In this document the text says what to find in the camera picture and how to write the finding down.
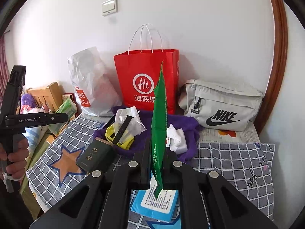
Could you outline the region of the person's left hand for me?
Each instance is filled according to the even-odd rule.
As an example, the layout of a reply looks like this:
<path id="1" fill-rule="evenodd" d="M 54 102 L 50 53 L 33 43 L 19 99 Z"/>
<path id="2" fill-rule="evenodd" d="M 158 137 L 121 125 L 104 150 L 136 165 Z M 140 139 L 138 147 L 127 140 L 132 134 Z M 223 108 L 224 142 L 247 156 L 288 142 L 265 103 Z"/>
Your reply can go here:
<path id="1" fill-rule="evenodd" d="M 1 144 L 1 160 L 10 164 L 6 166 L 6 173 L 14 179 L 19 179 L 25 174 L 26 158 L 29 155 L 27 138 L 17 139 L 17 151 L 7 154 Z"/>

